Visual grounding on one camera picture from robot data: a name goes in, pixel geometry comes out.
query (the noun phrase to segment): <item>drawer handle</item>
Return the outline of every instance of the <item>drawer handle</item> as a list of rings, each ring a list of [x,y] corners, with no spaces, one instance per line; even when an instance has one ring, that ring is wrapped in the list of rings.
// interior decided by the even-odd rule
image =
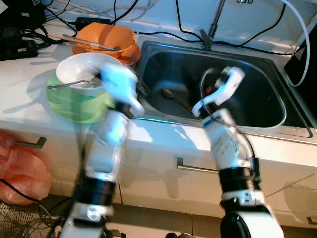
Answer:
[[[189,165],[184,165],[184,160],[182,157],[177,157],[177,168],[180,170],[191,170],[191,171],[198,171],[198,172],[207,172],[212,174],[218,174],[218,170],[194,167]]]
[[[313,222],[312,217],[307,217],[308,224],[317,225],[317,222]]]
[[[43,145],[45,144],[46,138],[45,137],[40,137],[38,139],[38,142],[36,143],[30,143],[30,142],[24,142],[24,141],[15,141],[15,145],[20,145],[20,146],[27,146],[27,147],[32,147],[36,149],[41,149]]]

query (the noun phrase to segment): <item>white bowl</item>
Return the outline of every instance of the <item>white bowl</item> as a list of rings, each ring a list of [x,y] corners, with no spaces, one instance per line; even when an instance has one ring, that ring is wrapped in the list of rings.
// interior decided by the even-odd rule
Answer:
[[[105,63],[122,66],[120,61],[112,56],[97,52],[86,52],[64,59],[56,69],[56,76],[62,84],[79,80],[89,81]],[[102,82],[96,86],[90,83],[78,83],[71,87],[86,96],[96,97],[105,92]]]

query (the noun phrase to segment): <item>white wall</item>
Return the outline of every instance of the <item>white wall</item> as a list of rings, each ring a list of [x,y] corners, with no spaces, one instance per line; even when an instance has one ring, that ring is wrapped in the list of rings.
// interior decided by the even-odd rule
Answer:
[[[137,6],[147,6],[149,1],[154,0],[139,0]],[[50,0],[42,0],[42,2],[48,3]],[[72,0],[71,2],[102,10],[113,8],[114,0]],[[130,6],[133,2],[134,0],[117,0],[117,6]],[[295,5],[307,24],[316,18],[317,4],[299,0],[290,0],[290,2]],[[217,5],[218,0],[179,0],[182,27],[197,33],[201,28],[208,31]],[[65,4],[63,3],[54,2],[50,7],[63,8],[64,6]],[[215,40],[225,40],[232,43],[243,42],[245,39],[271,26],[277,20],[282,6],[283,3],[279,0],[254,0],[253,4],[239,4],[236,0],[227,0],[219,20]],[[123,12],[125,11],[118,10],[117,15],[121,15]],[[124,19],[133,19],[142,13],[140,10],[133,10]],[[105,14],[99,14],[99,16],[109,18]],[[76,18],[74,13],[65,13],[63,17],[70,20]],[[175,33],[178,31],[175,1],[159,0],[141,18],[133,22],[122,20],[118,24],[126,25],[138,31],[151,32],[165,29]],[[301,33],[302,29],[297,18],[289,8],[286,8],[284,17],[278,26],[259,36],[256,40],[250,42],[248,46],[276,50],[279,49],[279,44],[285,46],[296,42]]]

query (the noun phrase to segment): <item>wire basket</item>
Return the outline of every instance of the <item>wire basket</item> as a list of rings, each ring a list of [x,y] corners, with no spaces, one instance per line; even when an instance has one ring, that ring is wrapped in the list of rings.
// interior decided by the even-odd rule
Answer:
[[[0,238],[46,238],[52,227],[52,219],[36,203],[23,206],[0,201]]]

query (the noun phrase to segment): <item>white cable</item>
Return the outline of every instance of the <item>white cable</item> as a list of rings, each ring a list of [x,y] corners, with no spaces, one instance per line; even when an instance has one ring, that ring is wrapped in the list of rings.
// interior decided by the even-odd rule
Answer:
[[[52,219],[50,213],[48,212],[48,210],[46,210],[45,207],[43,207],[42,204],[37,204],[37,205],[46,213],[46,215],[47,215],[50,219]]]
[[[308,69],[308,65],[309,65],[309,58],[310,58],[310,54],[311,54],[311,45],[309,43],[309,37],[308,37],[308,31],[307,31],[306,25],[305,25],[301,15],[299,14],[299,12],[296,10],[296,8],[288,0],[281,0],[281,1],[283,3],[285,3],[297,16],[299,22],[302,25],[304,35],[305,35],[305,40],[306,40],[306,63],[305,63],[305,68],[304,68],[302,78],[297,84],[293,84],[289,78],[287,80],[289,82],[289,84],[292,85],[293,87],[298,87],[304,81],[304,78],[305,78],[306,73],[307,73],[307,69]]]
[[[67,4],[68,1],[66,0],[55,0],[57,2],[61,2],[61,3],[65,3]],[[157,4],[159,0],[154,0],[153,3],[147,7],[134,7],[133,10],[149,10],[151,9],[155,4]],[[80,5],[77,5],[77,4],[74,4],[72,2],[69,3],[70,6],[74,6],[78,9],[81,9],[81,10],[84,10],[86,12],[89,12],[89,13],[93,13],[93,14],[100,14],[100,13],[107,13],[107,12],[110,12],[110,11],[114,11],[113,7],[112,8],[108,8],[108,9],[104,9],[104,10],[101,10],[101,11],[96,11],[92,8],[88,8],[88,7],[83,7],[83,6],[80,6]],[[116,7],[117,10],[125,10],[125,9],[129,9],[130,6],[119,6],[119,7]]]

